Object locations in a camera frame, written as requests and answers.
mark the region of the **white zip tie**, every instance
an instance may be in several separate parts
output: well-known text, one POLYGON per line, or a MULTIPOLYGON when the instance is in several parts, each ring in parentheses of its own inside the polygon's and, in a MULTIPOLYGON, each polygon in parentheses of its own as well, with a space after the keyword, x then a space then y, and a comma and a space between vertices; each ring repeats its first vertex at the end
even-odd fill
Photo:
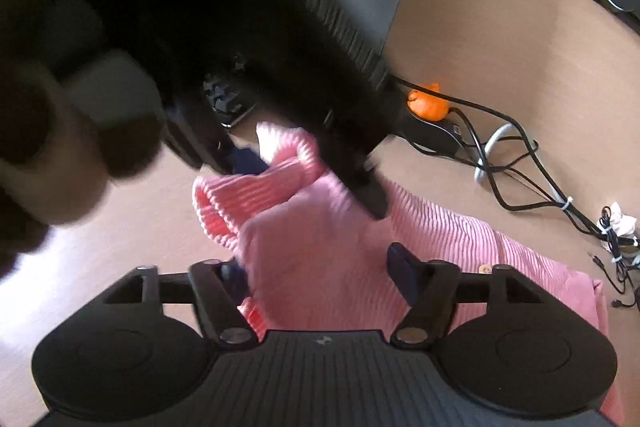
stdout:
POLYGON ((566 201, 564 202, 564 206, 561 208, 561 210, 564 211, 564 210, 568 209, 569 205, 572 203, 572 201, 574 201, 574 198, 572 198, 571 196, 566 198, 566 201))

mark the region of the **orange object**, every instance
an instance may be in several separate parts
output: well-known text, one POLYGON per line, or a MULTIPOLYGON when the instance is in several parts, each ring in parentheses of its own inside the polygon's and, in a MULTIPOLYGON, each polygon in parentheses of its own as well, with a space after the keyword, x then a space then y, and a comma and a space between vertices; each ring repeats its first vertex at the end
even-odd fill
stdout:
MULTIPOLYGON (((440 84, 431 84, 426 89, 440 92, 440 84)), ((406 105, 415 116, 431 122, 440 121, 449 114, 449 102, 415 89, 409 93, 406 105)))

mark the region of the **folded clothing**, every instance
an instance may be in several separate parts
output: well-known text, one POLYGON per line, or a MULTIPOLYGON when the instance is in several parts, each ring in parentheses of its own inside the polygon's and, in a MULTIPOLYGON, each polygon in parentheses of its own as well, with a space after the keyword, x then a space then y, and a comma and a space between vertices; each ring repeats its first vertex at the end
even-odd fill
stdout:
MULTIPOLYGON (((386 250, 394 241, 422 261, 444 259, 465 272, 510 264, 608 333, 600 281, 382 176, 390 212, 375 221, 326 171, 305 131, 262 123, 257 134, 270 168, 258 176, 198 178, 193 201, 207 235, 230 248, 247 272, 252 297, 242 312, 258 335, 267 329, 376 329, 388 338, 408 311, 386 273, 386 250)), ((485 310, 485 304, 460 305, 451 328, 485 310)), ((616 385, 601 411, 622 423, 616 385)))

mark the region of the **power adapter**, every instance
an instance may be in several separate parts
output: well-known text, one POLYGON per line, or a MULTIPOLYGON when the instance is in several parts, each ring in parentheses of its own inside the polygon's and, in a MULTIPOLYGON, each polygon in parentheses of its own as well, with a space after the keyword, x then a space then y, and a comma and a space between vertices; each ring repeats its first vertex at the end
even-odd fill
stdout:
POLYGON ((448 118, 423 120, 405 107, 398 117, 398 129, 408 142, 443 156, 453 158, 463 148, 460 127, 448 118))

